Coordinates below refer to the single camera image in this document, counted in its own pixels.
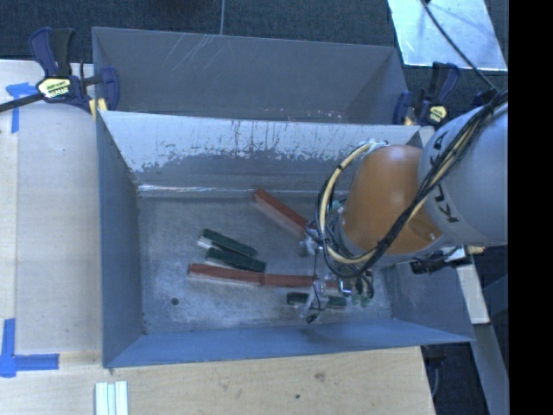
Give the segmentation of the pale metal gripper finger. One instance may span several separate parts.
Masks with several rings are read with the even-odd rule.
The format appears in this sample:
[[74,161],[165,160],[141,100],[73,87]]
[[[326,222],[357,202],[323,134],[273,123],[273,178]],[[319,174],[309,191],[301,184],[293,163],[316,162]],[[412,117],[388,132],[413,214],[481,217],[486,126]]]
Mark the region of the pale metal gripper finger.
[[318,232],[313,228],[307,228],[299,242],[300,256],[315,256],[322,249]]
[[314,280],[311,284],[307,301],[302,307],[302,318],[306,322],[314,322],[324,310],[325,307],[321,304],[319,295],[318,281]]

